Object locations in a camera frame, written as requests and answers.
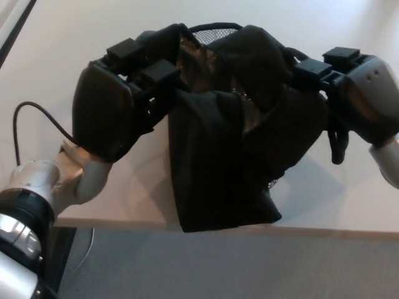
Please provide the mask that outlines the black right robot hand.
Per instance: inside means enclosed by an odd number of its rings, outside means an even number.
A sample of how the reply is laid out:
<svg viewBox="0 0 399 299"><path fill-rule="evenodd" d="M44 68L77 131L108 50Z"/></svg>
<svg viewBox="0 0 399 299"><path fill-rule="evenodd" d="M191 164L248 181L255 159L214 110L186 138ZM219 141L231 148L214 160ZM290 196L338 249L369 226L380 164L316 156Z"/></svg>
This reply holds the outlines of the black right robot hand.
<svg viewBox="0 0 399 299"><path fill-rule="evenodd" d="M290 52L298 59L293 87L325 92L329 110L345 129L376 147L398 133L398 85L384 60L347 47L334 47L321 61Z"/></svg>

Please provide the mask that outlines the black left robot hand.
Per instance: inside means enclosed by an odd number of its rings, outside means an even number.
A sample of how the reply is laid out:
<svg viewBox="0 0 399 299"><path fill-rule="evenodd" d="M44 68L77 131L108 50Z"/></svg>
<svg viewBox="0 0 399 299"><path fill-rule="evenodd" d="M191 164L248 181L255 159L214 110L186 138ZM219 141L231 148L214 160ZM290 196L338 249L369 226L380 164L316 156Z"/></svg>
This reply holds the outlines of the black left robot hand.
<svg viewBox="0 0 399 299"><path fill-rule="evenodd" d="M181 87L178 26L107 49L82 71L72 105L77 144L107 163L121 159L173 108Z"/></svg>

